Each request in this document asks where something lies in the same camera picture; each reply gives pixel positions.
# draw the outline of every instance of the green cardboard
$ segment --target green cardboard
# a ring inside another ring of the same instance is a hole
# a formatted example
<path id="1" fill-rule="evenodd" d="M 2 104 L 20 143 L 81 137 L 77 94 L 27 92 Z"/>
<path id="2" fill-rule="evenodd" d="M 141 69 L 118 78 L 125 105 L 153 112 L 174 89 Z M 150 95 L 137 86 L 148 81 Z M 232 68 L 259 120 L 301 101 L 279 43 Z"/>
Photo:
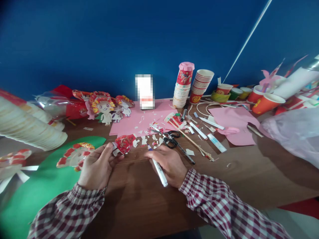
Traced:
<path id="1" fill-rule="evenodd" d="M 30 224 L 38 211 L 51 199 L 71 190 L 81 172 L 73 167 L 57 168 L 56 163 L 72 145 L 81 142 L 98 148 L 106 141 L 103 137 L 89 136 L 70 142 L 50 154 L 30 179 L 22 184 L 0 213 L 0 233 L 7 239 L 25 239 Z"/>

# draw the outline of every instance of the plastic bag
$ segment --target plastic bag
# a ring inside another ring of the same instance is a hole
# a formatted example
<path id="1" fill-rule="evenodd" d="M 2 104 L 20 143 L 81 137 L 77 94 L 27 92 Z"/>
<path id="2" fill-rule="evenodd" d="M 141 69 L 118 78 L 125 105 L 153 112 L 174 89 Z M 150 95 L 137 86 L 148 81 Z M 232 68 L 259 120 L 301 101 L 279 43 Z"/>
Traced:
<path id="1" fill-rule="evenodd" d="M 319 108 L 297 109 L 268 118 L 263 128 L 295 156 L 319 169 Z"/>

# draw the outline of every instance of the plaid shirt sleeve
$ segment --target plaid shirt sleeve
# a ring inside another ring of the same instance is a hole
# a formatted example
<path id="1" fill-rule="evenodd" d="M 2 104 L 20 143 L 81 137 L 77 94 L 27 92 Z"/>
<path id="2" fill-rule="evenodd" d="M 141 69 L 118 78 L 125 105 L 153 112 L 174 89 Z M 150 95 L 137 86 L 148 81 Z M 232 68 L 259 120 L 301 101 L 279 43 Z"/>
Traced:
<path id="1" fill-rule="evenodd" d="M 226 238 L 291 238 L 284 227 L 239 199 L 222 180 L 191 168 L 179 190 L 187 207 Z"/>
<path id="2" fill-rule="evenodd" d="M 46 204 L 32 222 L 30 238 L 80 238 L 104 203 L 104 192 L 76 184 Z"/>

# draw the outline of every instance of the pink cardboard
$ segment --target pink cardboard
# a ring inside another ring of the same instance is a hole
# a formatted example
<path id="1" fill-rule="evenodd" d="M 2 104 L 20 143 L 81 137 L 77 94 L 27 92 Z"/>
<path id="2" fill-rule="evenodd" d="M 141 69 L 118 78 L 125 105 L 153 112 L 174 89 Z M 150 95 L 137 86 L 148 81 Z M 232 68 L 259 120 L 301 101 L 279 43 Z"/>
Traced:
<path id="1" fill-rule="evenodd" d="M 149 131 L 152 122 L 162 127 L 164 132 L 176 130 L 176 128 L 164 121 L 168 114 L 172 112 L 178 113 L 176 109 L 173 110 L 169 106 L 169 104 L 172 104 L 170 100 L 155 100 L 155 109 L 153 110 L 140 110 L 139 102 L 135 101 L 134 103 L 135 107 L 130 108 L 132 111 L 130 117 L 123 117 L 119 123 L 112 123 L 110 135 L 120 137 L 122 135 L 136 134 L 137 137 L 140 137 L 156 134 L 153 131 Z"/>
<path id="2" fill-rule="evenodd" d="M 256 126 L 256 128 L 266 137 L 270 135 L 262 128 L 259 121 L 252 116 L 245 108 L 214 108 L 209 109 L 209 112 L 214 116 L 217 124 L 224 127 L 235 127 L 240 131 L 236 134 L 226 135 L 226 138 L 234 145 L 254 145 L 252 133 L 248 130 L 248 122 Z"/>

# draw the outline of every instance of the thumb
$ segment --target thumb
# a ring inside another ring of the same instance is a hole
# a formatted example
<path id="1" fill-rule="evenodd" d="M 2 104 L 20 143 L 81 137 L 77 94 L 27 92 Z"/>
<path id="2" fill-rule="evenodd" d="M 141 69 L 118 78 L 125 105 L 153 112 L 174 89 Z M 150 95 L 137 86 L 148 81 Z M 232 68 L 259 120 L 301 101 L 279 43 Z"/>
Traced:
<path id="1" fill-rule="evenodd" d="M 145 157 L 148 157 L 150 159 L 154 159 L 156 162 L 158 162 L 164 169 L 166 169 L 167 161 L 165 159 L 165 156 L 160 153 L 160 151 L 148 151 L 144 154 Z"/>
<path id="2" fill-rule="evenodd" d="M 111 153 L 112 153 L 112 148 L 113 148 L 113 144 L 112 143 L 108 143 L 105 147 L 105 149 L 103 150 L 103 152 L 101 153 L 101 156 L 99 157 L 99 159 L 97 160 L 98 162 L 108 162 Z"/>

